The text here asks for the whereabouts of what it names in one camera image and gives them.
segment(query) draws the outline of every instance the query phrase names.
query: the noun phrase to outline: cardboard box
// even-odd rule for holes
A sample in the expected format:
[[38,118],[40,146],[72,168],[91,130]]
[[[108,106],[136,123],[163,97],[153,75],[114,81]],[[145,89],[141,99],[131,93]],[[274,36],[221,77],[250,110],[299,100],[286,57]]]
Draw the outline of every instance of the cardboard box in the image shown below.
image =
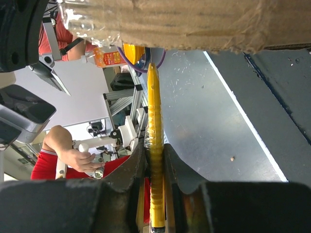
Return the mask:
[[88,0],[61,7],[76,15],[69,16],[74,34],[106,43],[245,52],[311,46],[310,0]]
[[113,67],[113,71],[115,72],[115,74],[121,73],[120,67]]

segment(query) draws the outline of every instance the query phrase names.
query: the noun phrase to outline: person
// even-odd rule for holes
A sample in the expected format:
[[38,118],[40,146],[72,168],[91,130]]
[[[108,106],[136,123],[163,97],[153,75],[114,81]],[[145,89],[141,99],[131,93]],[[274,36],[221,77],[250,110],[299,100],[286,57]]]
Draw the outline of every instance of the person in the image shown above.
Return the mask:
[[[31,174],[32,180],[54,180],[56,164],[59,158],[72,168],[67,168],[66,179],[90,178],[85,172],[93,172],[104,167],[104,177],[113,172],[125,162],[129,156],[107,163],[93,163],[95,154],[79,152],[72,148],[72,136],[61,126],[54,126],[43,140],[42,150]],[[144,223],[149,223],[150,217],[150,183],[145,179]]]
[[[55,19],[56,26],[56,39],[59,49],[65,48],[68,44],[74,41],[77,37],[73,36],[64,26],[61,14],[58,12]],[[65,56],[62,56],[62,61],[73,61],[81,58],[82,55],[85,55],[85,52],[91,52],[96,48],[95,45],[92,45],[88,41],[81,41],[79,44],[70,49]],[[45,53],[51,53],[51,48],[49,44],[48,37],[41,25],[40,34],[39,34],[39,54],[42,56]]]

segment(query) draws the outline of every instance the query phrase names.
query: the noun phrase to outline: person's arm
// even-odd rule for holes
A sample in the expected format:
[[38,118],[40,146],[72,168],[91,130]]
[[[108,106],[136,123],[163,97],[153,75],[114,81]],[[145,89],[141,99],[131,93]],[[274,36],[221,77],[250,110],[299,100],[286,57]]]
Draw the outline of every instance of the person's arm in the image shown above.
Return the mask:
[[82,55],[86,54],[86,41],[83,40],[67,52],[68,61],[79,60]]
[[68,130],[54,126],[43,140],[42,148],[56,152],[59,159],[79,172],[92,172],[104,163],[92,163],[95,154],[72,149],[72,137]]

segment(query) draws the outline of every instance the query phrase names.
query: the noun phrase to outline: red shirt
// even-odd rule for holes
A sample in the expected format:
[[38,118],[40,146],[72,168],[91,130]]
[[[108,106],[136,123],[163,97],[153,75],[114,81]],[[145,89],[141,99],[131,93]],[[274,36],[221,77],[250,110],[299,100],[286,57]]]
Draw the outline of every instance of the red shirt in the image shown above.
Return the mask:
[[[129,156],[116,159],[105,163],[104,177],[113,172],[117,167],[124,163]],[[56,176],[57,155],[50,151],[41,151],[35,167],[31,173],[32,180],[55,180]],[[67,168],[67,179],[82,179],[88,178],[84,172],[78,172],[73,168]],[[144,222],[149,223],[150,216],[150,183],[145,179],[145,201],[144,201]]]
[[[58,43],[59,49],[63,49],[68,44],[72,42],[72,34],[64,27],[62,18],[60,13],[57,14],[56,17],[56,39]],[[43,55],[45,53],[51,53],[51,48],[49,44],[49,40],[47,38],[47,35],[44,31],[42,35],[42,39],[39,39],[39,54]],[[93,49],[96,48],[95,45],[91,45],[90,43],[86,43],[86,52],[91,52]],[[65,56],[62,56],[63,61],[68,61],[67,54]]]

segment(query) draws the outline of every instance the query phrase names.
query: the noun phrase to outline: bottle label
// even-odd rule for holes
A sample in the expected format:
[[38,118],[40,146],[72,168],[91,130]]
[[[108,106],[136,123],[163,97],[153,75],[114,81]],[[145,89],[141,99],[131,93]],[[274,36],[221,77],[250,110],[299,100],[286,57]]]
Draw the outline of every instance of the bottle label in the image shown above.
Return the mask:
[[95,63],[98,67],[112,67],[126,64],[118,51],[103,52],[100,48],[94,49]]

